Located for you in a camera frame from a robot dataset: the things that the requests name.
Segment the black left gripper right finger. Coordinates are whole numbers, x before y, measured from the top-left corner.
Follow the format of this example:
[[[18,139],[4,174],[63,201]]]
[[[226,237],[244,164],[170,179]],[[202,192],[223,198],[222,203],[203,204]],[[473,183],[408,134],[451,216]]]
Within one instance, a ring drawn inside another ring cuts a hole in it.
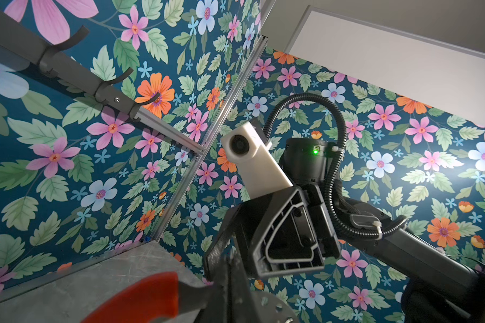
[[[232,258],[232,322],[261,322],[239,254]]]

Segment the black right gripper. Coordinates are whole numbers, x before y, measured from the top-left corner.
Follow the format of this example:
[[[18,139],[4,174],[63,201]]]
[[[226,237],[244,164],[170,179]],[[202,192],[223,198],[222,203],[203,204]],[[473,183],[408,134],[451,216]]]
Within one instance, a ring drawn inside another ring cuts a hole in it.
[[[222,254],[235,233],[248,276],[271,278],[323,270],[341,246],[316,184],[290,187],[230,208],[203,255],[205,278],[213,282]]]

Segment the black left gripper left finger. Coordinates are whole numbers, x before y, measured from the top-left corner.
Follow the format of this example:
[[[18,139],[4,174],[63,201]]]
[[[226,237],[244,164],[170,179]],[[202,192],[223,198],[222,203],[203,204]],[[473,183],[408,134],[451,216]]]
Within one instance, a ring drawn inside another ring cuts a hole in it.
[[[228,256],[216,269],[213,292],[202,308],[194,323],[234,322],[233,314],[233,287],[232,287],[232,259]]]

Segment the red keyring with metal rings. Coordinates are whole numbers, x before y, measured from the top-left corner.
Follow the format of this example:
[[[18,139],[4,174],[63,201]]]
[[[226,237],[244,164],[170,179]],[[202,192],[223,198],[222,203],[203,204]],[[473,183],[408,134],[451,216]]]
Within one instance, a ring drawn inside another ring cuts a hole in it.
[[[169,322],[180,315],[194,311],[199,313],[205,308],[214,289],[212,285],[192,287],[180,281],[175,272],[155,274],[119,292],[83,321]],[[270,293],[251,293],[261,322],[299,321],[294,311],[280,298]]]

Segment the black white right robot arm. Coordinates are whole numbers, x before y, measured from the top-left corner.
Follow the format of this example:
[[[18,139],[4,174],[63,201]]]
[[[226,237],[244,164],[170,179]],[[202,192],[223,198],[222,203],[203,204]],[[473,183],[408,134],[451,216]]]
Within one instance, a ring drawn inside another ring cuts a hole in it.
[[[294,102],[318,103],[335,118],[336,141],[292,138],[279,160],[269,148],[273,124]],[[270,278],[320,271],[326,258],[349,242],[409,278],[401,308],[407,322],[485,322],[485,273],[462,265],[415,236],[407,219],[389,219],[372,205],[343,196],[340,164],[347,148],[346,123],[323,96],[303,93],[282,100],[263,128],[246,122],[221,139],[249,200],[228,210],[203,257],[207,279],[223,266],[231,238],[245,276]]]

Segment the black hook rack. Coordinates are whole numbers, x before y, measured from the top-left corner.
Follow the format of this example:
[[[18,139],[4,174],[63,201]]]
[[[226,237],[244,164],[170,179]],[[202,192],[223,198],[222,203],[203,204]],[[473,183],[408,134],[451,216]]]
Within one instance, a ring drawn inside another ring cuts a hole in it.
[[[110,106],[137,119],[141,107],[160,98],[157,93],[143,102],[135,102],[115,87],[133,72],[128,68],[120,77],[110,81],[99,78],[90,70],[67,56],[64,51],[79,44],[89,34],[82,26],[69,40],[61,44],[49,44],[12,17],[0,11],[0,46],[36,65],[48,78],[59,78],[94,97],[95,101]]]

